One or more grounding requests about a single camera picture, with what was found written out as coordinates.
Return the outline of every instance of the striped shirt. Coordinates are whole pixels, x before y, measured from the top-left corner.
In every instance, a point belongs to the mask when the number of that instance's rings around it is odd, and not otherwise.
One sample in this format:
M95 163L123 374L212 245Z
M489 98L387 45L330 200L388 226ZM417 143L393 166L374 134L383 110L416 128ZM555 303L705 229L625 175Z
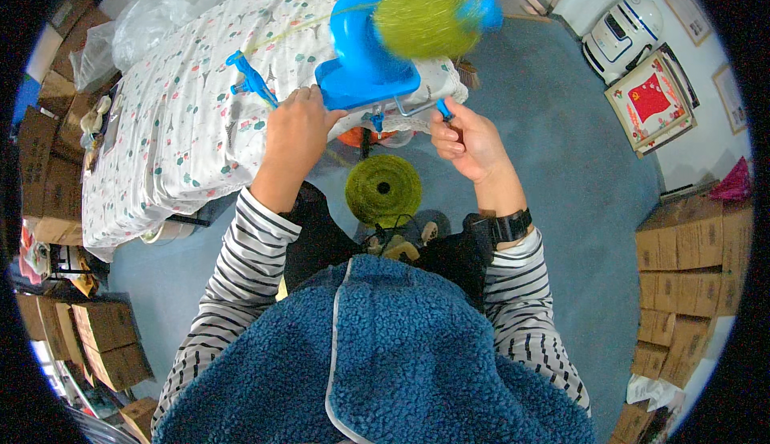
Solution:
M248 189L241 190L214 275L163 385L152 417L153 431L189 382L275 303L286 246L299 237L300 230L260 204ZM590 415L588 394L553 326L553 299L539 230L518 245L495 252L484 292L495 350L547 377Z

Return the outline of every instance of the watch strap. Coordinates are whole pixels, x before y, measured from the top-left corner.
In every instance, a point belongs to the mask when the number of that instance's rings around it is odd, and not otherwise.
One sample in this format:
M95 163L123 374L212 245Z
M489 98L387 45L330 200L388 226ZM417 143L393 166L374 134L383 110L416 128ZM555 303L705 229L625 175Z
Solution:
M513 215L491 219L492 237L497 245L501 242L516 241L527 236L527 229L532 224L529 208L519 210Z

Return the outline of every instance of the green yarn ball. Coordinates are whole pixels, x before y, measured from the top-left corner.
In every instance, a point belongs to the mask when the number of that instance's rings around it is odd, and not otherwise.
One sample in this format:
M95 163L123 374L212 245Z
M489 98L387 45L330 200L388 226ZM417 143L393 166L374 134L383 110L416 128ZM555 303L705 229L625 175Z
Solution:
M464 29L476 27L473 22L455 16L466 1L382 0L372 18L385 47L399 57L458 57L470 51L481 36Z
M383 228L406 225L423 198L414 167L393 155L376 155L357 164L345 183L345 199L364 225Z

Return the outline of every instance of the floor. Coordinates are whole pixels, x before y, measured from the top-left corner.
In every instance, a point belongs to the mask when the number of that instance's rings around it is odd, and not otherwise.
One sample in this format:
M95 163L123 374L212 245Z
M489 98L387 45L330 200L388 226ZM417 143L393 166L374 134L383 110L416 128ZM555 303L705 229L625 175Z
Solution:
M482 88L471 92L467 105L497 124L525 186L544 234L557 328L592 398L600 442L606 442L636 342L634 229L660 193L657 160L639 160L631 151L602 81L561 24L506 20L470 60ZM330 147L355 161L355 152L339 142ZM475 211L470 182L438 159L428 135L397 150L374 150L380 152L414 165L423 183L420 210L443 212L452 231ZM340 227L355 235L358 223L343 197L348 171L325 156L309 180L326 193ZM209 206L221 216L185 239L154 247L132 241L115 254L109 290L129 294L157 379L136 386L137 397L159 395L235 214L231 201Z

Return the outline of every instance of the printed bedsheet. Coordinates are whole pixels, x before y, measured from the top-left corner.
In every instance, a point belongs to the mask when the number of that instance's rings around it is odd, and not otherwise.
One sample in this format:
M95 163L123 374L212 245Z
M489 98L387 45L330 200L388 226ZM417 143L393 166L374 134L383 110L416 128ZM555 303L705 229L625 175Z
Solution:
M279 101L315 82L317 64L335 57L328 16L336 0L227 0L169 36L121 80L115 145L83 180L83 242L109 261L117 245L157 229L174 213L247 185L265 148L268 108L254 94L233 96L243 77L226 58L240 49ZM283 35L267 45L263 42ZM467 88L448 59L416 62L418 105ZM385 131L428 132L427 115L403 118L386 106ZM366 109L330 132L367 124Z

